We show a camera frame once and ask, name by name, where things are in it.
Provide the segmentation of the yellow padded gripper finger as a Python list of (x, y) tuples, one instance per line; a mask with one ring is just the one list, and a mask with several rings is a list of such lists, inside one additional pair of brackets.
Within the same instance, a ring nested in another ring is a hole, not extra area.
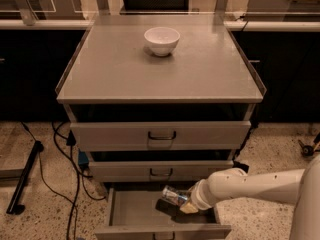
[(180, 207), (180, 210), (185, 214), (195, 214), (198, 212), (198, 208), (190, 201), (187, 201), (186, 203), (184, 203)]

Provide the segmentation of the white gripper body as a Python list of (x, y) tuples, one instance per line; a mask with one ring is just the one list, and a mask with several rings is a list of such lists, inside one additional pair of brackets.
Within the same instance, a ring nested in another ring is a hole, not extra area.
[(199, 210), (208, 210), (214, 206), (214, 199), (205, 179), (198, 181), (191, 189), (191, 202)]

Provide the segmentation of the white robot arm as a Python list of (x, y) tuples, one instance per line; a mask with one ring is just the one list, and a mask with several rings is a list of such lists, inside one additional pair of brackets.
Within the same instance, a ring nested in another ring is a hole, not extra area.
[(198, 181), (189, 192), (180, 207), (186, 214), (242, 197), (293, 204), (289, 240), (320, 240), (320, 156), (305, 169), (257, 175), (248, 175), (240, 168), (217, 171)]

